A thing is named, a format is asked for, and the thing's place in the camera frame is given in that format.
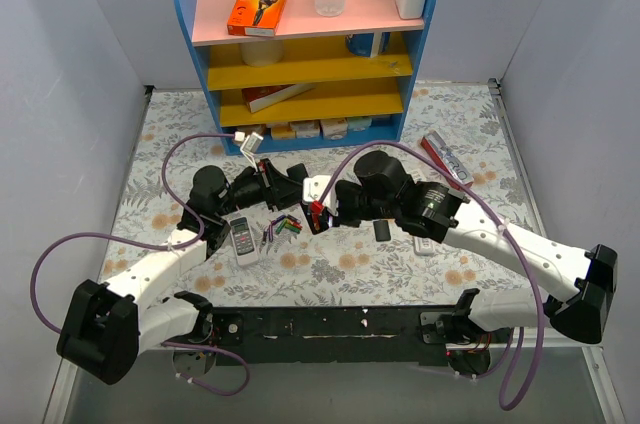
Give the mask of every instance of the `gray floor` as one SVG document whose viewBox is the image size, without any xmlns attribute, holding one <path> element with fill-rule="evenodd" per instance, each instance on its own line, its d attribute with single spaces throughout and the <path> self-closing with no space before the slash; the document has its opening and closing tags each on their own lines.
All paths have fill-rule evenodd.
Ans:
<svg viewBox="0 0 640 424">
<path fill-rule="evenodd" d="M 153 351 L 140 356 L 115 386 L 80 371 L 65 423 L 605 422 L 581 349 L 544 352 L 529 394 L 517 409 L 504 412 L 497 399 L 503 372 L 474 385 L 403 363 L 254 365 L 249 386 L 224 398 L 176 379 L 172 353 Z M 524 351 L 512 392 L 522 382 L 530 355 Z M 240 368 L 213 368 L 205 376 L 227 388 L 241 379 Z"/>
</svg>

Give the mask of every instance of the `white remote control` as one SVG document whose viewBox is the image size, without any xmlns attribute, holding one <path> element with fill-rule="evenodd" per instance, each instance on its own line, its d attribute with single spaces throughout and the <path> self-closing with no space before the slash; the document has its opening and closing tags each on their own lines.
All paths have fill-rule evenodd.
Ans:
<svg viewBox="0 0 640 424">
<path fill-rule="evenodd" d="M 427 178 L 424 176 L 422 171 L 418 169 L 414 169 L 410 171 L 409 175 L 413 177 L 413 180 L 415 182 L 418 182 L 418 181 L 427 182 Z M 436 253 L 436 249 L 431 239 L 428 239 L 426 237 L 414 236 L 413 252 L 415 252 L 418 256 L 432 256 Z"/>
<path fill-rule="evenodd" d="M 231 240 L 233 241 L 233 251 L 236 253 L 236 259 L 239 266 L 249 266 L 255 264 L 260 259 L 258 249 L 256 248 L 249 222 L 246 217 L 234 219 L 229 223 L 231 226 Z"/>
</svg>

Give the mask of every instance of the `small box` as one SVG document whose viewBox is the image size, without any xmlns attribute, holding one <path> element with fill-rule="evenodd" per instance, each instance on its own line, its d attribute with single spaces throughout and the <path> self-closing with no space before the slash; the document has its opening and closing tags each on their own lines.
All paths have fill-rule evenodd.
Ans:
<svg viewBox="0 0 640 424">
<path fill-rule="evenodd" d="M 450 176 L 455 177 L 462 184 L 470 187 L 473 184 L 473 176 L 464 167 L 464 164 L 453 154 L 453 151 L 444 142 L 444 139 L 435 130 L 427 132 L 420 142 L 422 148 L 427 151 L 431 160 Z M 455 189 L 460 186 L 450 182 Z"/>
<path fill-rule="evenodd" d="M 273 129 L 274 127 L 286 127 L 288 122 L 267 122 L 267 129 Z"/>
<path fill-rule="evenodd" d="M 249 126 L 238 126 L 236 129 L 240 132 L 244 132 L 247 136 L 252 132 L 256 132 L 261 136 L 264 136 L 267 130 L 267 126 L 265 126 L 264 124 L 251 124 Z"/>
<path fill-rule="evenodd" d="M 343 139 L 347 135 L 347 120 L 342 119 L 322 119 L 320 121 L 322 126 L 322 135 L 325 139 L 335 140 Z"/>
<path fill-rule="evenodd" d="M 304 122 L 304 126 L 298 126 L 297 129 L 293 127 L 294 122 L 291 123 L 291 128 L 296 131 L 296 137 L 310 138 L 320 136 L 320 124 L 318 121 L 301 121 Z"/>
<path fill-rule="evenodd" d="M 271 128 L 271 139 L 273 140 L 295 139 L 295 137 L 296 132 L 289 125 Z"/>
<path fill-rule="evenodd" d="M 275 36 L 285 2 L 286 0 L 236 0 L 227 21 L 229 34 Z"/>
<path fill-rule="evenodd" d="M 347 124 L 350 131 L 364 131 L 371 127 L 370 117 L 347 117 Z"/>
<path fill-rule="evenodd" d="M 315 129 L 318 126 L 318 121 L 294 121 L 290 124 L 291 129 L 294 131 L 306 131 L 308 129 Z"/>
<path fill-rule="evenodd" d="M 290 99 L 298 94 L 302 94 L 314 87 L 315 85 L 311 83 L 286 86 L 247 87 L 242 89 L 242 98 L 249 108 L 249 112 L 253 113 L 277 104 L 278 102 Z"/>
</svg>

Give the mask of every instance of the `toothpaste tube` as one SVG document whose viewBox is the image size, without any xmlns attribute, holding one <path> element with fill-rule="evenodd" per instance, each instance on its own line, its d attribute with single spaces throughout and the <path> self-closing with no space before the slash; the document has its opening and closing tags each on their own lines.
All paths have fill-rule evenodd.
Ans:
<svg viewBox="0 0 640 424">
<path fill-rule="evenodd" d="M 424 135 L 420 144 L 440 169 L 455 177 L 465 186 L 471 187 L 473 176 L 453 154 L 453 151 L 447 146 L 440 134 L 433 130 L 429 131 Z M 460 187 L 453 182 L 450 182 L 450 184 L 460 190 Z"/>
</svg>

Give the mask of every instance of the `shelf unit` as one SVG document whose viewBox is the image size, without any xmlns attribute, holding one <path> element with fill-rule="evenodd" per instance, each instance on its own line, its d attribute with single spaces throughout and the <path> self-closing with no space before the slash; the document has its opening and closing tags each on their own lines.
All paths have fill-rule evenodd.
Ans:
<svg viewBox="0 0 640 424">
<path fill-rule="evenodd" d="M 359 145 L 371 140 L 399 140 L 436 0 L 425 0 L 419 19 L 400 19 L 394 0 L 347 0 L 337 17 L 316 14 L 314 0 L 287 0 L 277 35 L 284 58 L 271 66 L 243 64 L 239 43 L 259 37 L 230 36 L 227 18 L 235 0 L 173 0 L 178 22 L 205 92 L 216 127 L 390 114 L 366 131 L 339 140 L 273 140 L 265 136 L 260 152 Z M 352 55 L 344 36 L 392 32 L 387 52 L 375 58 Z M 240 89 L 314 82 L 315 89 L 250 113 Z M 227 154 L 240 151 L 223 139 Z"/>
</svg>

